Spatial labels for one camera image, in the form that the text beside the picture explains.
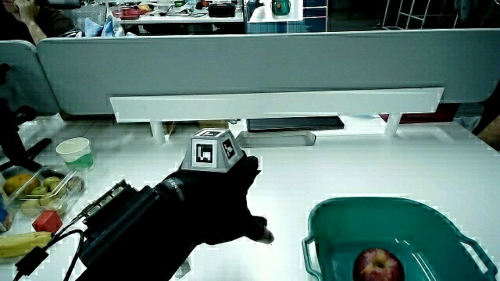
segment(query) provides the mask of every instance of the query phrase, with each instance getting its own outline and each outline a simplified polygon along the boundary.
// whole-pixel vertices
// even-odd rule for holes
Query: red apple
[[[354,261],[354,281],[402,281],[403,264],[391,252],[370,248],[362,251]]]

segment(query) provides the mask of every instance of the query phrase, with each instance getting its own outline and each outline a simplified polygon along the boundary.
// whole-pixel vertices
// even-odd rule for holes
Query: gray partition
[[[0,63],[10,66],[7,83],[0,86],[0,97],[7,98],[13,111],[21,105],[29,105],[40,116],[59,112],[33,44],[21,40],[0,41]]]
[[[441,102],[477,102],[499,49],[500,29],[457,29],[49,38],[37,53],[61,108],[83,115],[166,94],[444,87]]]

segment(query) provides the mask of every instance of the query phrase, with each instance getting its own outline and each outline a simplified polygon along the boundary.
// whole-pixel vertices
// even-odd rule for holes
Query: red block
[[[35,231],[50,231],[55,234],[63,225],[63,221],[55,211],[43,211],[38,218],[33,222],[32,226]]]

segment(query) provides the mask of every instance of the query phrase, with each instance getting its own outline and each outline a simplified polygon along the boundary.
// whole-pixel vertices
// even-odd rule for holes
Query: red object
[[[366,249],[354,261],[354,281],[404,281],[403,264],[390,251]]]
[[[139,8],[122,8],[123,15],[120,17],[122,20],[138,19],[139,16],[144,15],[148,11]]]
[[[50,231],[55,234],[63,225],[63,221],[55,211],[43,211],[31,224],[35,231]]]

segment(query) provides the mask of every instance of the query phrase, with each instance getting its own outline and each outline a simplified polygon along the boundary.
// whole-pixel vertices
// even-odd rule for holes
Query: black glove
[[[267,220],[253,216],[247,206],[246,196],[260,173],[258,167],[255,156],[244,154],[227,173],[179,169],[165,178],[182,190],[187,227],[199,244],[221,244],[243,236],[273,242]]]

